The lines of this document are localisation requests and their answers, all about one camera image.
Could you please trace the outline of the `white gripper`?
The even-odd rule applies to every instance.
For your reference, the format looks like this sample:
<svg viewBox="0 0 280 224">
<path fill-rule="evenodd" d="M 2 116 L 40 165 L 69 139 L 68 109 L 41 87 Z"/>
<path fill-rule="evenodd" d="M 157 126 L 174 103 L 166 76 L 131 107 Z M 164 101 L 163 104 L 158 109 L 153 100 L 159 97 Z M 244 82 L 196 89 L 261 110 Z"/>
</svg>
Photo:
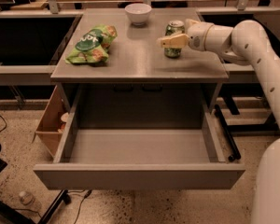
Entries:
<svg viewBox="0 0 280 224">
<path fill-rule="evenodd" d="M 189 45 L 191 49 L 205 51 L 205 40 L 213 23 L 186 19 L 185 26 L 187 35 L 175 33 L 160 37 L 157 44 L 165 49 L 182 49 Z"/>
</svg>

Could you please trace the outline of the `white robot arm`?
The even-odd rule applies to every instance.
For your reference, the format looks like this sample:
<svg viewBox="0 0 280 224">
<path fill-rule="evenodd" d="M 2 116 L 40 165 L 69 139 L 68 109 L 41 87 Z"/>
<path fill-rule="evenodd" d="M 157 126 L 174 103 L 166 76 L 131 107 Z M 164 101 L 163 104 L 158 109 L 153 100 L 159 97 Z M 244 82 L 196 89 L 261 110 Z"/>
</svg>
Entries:
<svg viewBox="0 0 280 224">
<path fill-rule="evenodd" d="M 280 130 L 280 58 L 265 29 L 256 21 L 241 21 L 234 27 L 186 20 L 187 31 L 161 37 L 163 48 L 211 51 L 218 57 L 251 65 Z M 257 171 L 251 224 L 280 224 L 280 138 L 263 153 Z"/>
</svg>

